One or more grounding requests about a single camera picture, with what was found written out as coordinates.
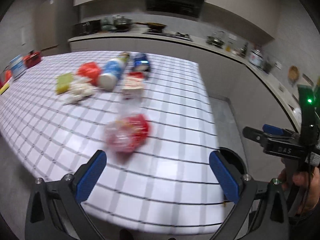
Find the person right hand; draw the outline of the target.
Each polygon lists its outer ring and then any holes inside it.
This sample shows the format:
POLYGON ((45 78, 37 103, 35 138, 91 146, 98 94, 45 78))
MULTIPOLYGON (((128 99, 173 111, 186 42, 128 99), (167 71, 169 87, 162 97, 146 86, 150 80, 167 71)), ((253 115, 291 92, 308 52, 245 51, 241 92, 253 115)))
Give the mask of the person right hand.
POLYGON ((299 191, 294 204, 290 209, 291 216, 300 215, 312 211, 319 202, 319 168, 314 168, 312 173, 294 173, 291 178, 284 168, 278 179, 284 192, 290 192, 293 186, 297 186, 299 191))

